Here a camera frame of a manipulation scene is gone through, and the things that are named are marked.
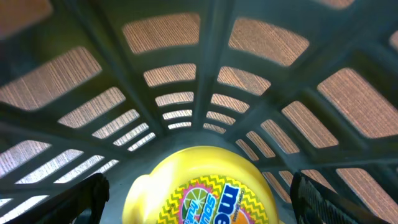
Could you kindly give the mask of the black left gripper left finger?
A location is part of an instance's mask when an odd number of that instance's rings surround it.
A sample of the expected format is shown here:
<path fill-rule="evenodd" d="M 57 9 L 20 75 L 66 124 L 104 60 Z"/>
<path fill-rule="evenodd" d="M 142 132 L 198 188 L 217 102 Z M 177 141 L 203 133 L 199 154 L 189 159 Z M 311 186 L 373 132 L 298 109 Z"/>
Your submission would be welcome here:
<path fill-rule="evenodd" d="M 8 223 L 99 224 L 109 201 L 109 181 L 96 173 Z"/>

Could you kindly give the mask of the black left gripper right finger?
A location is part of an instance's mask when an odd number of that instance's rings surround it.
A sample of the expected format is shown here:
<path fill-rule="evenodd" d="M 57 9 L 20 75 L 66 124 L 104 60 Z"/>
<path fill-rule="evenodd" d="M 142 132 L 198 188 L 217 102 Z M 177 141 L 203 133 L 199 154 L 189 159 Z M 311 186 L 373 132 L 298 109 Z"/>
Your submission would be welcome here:
<path fill-rule="evenodd" d="M 388 224 L 301 172 L 293 176 L 290 199 L 300 224 Z"/>

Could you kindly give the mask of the yellow mentos gum bottle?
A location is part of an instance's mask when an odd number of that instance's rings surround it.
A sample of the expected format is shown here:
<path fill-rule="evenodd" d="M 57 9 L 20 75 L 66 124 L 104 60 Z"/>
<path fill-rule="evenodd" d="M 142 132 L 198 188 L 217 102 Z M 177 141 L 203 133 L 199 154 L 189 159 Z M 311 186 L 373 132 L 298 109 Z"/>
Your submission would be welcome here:
<path fill-rule="evenodd" d="M 123 223 L 278 223 L 273 194 L 247 159 L 220 147 L 197 146 L 162 160 L 138 177 Z"/>

